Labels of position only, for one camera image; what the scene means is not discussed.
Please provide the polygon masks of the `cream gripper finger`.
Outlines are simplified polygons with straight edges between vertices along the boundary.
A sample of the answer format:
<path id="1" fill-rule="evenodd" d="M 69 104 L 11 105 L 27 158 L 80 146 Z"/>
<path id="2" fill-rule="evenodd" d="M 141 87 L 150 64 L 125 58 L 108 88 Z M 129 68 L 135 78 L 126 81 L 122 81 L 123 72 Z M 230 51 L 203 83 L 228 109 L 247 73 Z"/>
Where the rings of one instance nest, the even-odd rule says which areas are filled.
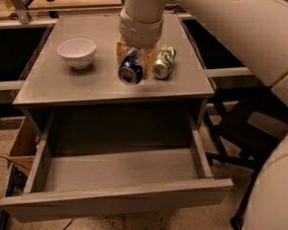
<path id="1" fill-rule="evenodd" d="M 157 56 L 156 44 L 150 48 L 140 49 L 137 54 L 137 63 L 143 69 L 143 80 L 149 78 L 152 74 Z"/>
<path id="2" fill-rule="evenodd" d="M 116 58 L 118 64 L 123 62 L 131 49 L 132 46 L 129 45 L 122 36 L 120 36 L 116 44 Z"/>

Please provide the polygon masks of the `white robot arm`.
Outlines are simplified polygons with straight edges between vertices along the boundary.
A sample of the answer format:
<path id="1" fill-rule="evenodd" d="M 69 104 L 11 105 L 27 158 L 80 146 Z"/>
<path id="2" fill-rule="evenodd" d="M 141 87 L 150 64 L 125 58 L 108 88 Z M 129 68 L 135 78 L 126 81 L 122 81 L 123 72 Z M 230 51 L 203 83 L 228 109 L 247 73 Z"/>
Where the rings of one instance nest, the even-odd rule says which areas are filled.
<path id="1" fill-rule="evenodd" d="M 117 51 L 151 48 L 167 0 L 125 0 Z M 263 83 L 224 116 L 220 135 L 254 163 L 234 230 L 288 230 L 288 3 L 176 0 Z"/>

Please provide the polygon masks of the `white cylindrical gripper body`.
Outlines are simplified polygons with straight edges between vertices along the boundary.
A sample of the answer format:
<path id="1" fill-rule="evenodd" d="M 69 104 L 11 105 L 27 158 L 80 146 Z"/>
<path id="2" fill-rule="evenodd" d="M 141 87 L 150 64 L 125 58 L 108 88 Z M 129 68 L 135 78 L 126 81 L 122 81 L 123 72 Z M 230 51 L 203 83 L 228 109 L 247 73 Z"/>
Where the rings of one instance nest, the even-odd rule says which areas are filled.
<path id="1" fill-rule="evenodd" d="M 120 12 L 118 30 L 124 41 L 134 48 L 153 47 L 161 38 L 163 18 L 154 23 L 139 22 L 131 18 L 126 10 Z"/>

